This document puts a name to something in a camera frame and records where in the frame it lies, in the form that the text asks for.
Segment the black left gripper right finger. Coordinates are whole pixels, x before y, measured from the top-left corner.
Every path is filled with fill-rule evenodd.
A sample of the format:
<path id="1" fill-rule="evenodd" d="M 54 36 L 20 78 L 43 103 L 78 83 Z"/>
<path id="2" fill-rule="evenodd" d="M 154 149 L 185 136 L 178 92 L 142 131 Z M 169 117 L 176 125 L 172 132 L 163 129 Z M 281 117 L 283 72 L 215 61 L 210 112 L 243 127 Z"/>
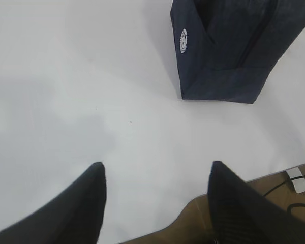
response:
<path id="1" fill-rule="evenodd" d="M 305 203 L 280 207 L 268 198 L 285 180 L 260 194 L 223 162 L 214 161 L 208 203 L 216 243 L 305 243 Z"/>

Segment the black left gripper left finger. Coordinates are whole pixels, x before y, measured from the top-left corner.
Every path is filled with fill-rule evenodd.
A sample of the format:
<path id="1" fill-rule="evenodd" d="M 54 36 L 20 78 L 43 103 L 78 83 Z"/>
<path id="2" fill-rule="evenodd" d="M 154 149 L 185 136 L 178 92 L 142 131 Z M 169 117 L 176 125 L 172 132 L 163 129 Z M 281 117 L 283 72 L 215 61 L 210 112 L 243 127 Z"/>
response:
<path id="1" fill-rule="evenodd" d="M 105 167 L 93 163 L 50 202 L 0 231 L 0 243 L 97 243 L 106 197 Z"/>

